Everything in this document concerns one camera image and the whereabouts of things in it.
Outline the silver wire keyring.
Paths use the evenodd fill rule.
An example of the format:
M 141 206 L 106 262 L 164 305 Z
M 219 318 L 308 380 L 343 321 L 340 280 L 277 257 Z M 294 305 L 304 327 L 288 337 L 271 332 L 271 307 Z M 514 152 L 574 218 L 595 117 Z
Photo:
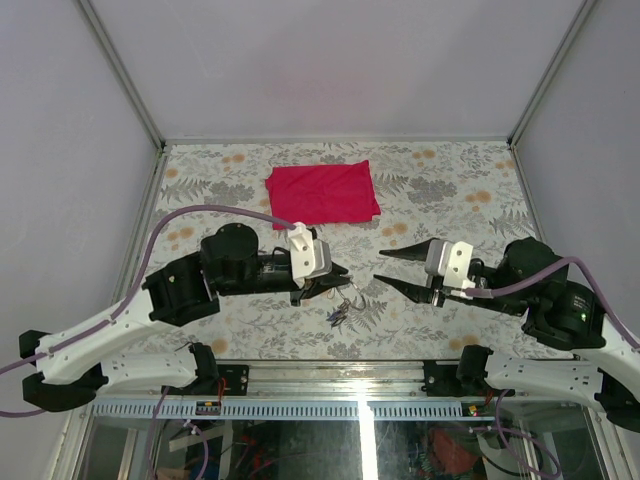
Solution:
M 335 291 L 349 310 L 364 311 L 367 308 L 367 300 L 354 282 L 336 287 Z

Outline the bunch of metal keys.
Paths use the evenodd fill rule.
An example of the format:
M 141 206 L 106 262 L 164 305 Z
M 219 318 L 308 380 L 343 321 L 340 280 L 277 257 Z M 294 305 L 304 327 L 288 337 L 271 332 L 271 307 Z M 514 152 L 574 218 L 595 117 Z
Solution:
M 351 306 L 351 301 L 345 299 L 326 319 L 331 328 L 340 326 L 347 318 L 348 311 Z

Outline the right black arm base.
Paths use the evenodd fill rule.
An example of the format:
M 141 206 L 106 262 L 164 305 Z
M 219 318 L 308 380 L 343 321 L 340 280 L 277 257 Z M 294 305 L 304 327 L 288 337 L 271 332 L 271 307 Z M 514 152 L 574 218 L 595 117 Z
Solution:
M 496 380 L 500 371 L 521 360 L 501 355 L 488 347 L 467 345 L 455 361 L 423 360 L 423 385 L 428 397 L 487 396 L 500 390 Z

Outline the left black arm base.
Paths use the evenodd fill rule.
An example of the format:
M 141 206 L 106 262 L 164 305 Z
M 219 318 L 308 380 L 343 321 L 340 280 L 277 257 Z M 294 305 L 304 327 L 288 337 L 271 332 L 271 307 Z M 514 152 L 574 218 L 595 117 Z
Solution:
M 194 357 L 195 379 L 185 388 L 187 395 L 246 396 L 250 367 L 243 364 L 220 365 L 209 346 L 194 343 L 188 351 Z

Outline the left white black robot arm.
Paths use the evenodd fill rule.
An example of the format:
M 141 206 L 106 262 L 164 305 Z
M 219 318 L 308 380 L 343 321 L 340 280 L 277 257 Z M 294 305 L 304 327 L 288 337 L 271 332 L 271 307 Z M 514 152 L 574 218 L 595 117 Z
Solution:
M 21 334 L 20 355 L 36 369 L 22 381 L 23 399 L 46 412 L 64 412 L 107 393 L 221 394 L 222 376 L 208 345 L 191 342 L 160 354 L 123 350 L 219 313 L 224 297 L 287 293 L 299 306 L 349 282 L 348 270 L 332 261 L 329 245 L 312 229 L 298 224 L 285 248 L 262 253 L 251 227 L 224 225 L 198 251 L 150 274 L 92 318 L 56 334 Z

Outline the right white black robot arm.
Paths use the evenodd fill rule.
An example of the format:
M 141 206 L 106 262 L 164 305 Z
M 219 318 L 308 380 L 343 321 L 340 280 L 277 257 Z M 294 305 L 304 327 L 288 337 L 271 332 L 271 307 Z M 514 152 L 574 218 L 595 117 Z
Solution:
M 639 429 L 639 340 L 604 299 L 590 272 L 586 285 L 569 280 L 582 263 L 561 257 L 533 237 L 511 242 L 490 267 L 472 245 L 432 238 L 385 256 L 421 262 L 424 285 L 380 276 L 416 304 L 446 301 L 521 317 L 522 332 L 539 344 L 569 352 L 579 362 L 519 358 L 481 345 L 467 345 L 455 364 L 423 364 L 429 396 L 497 395 L 501 391 L 554 397 L 602 412 L 614 425 Z

